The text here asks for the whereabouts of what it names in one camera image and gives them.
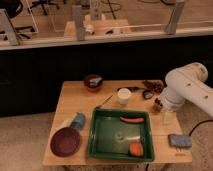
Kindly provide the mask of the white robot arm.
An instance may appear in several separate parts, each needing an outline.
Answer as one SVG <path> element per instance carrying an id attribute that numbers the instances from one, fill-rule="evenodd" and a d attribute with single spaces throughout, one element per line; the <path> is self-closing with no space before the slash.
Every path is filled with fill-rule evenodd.
<path id="1" fill-rule="evenodd" d="M 213 88 L 205 84 L 207 68 L 198 62 L 169 71 L 160 101 L 167 111 L 178 111 L 186 100 L 213 117 Z"/>

